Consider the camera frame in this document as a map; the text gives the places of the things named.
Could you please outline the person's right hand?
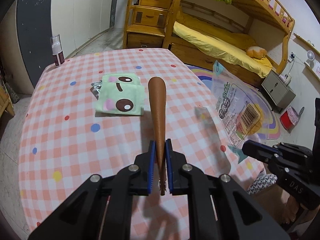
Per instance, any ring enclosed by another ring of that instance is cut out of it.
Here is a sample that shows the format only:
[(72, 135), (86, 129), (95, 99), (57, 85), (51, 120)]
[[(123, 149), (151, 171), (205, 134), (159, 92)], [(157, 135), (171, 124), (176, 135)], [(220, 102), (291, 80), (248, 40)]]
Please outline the person's right hand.
[(306, 211), (306, 214), (302, 218), (300, 223), (302, 224), (302, 223), (305, 223), (305, 222), (312, 220), (312, 216), (310, 216), (309, 210), (307, 210), (305, 208), (305, 206), (299, 204), (293, 196), (289, 196), (289, 198), (287, 199), (287, 204), (286, 204), (286, 206), (284, 208), (284, 212), (283, 212), (283, 222), (285, 224), (290, 224), (291, 222), (294, 222), (297, 218), (297, 213), (298, 213), (298, 210), (300, 207), (304, 211)]

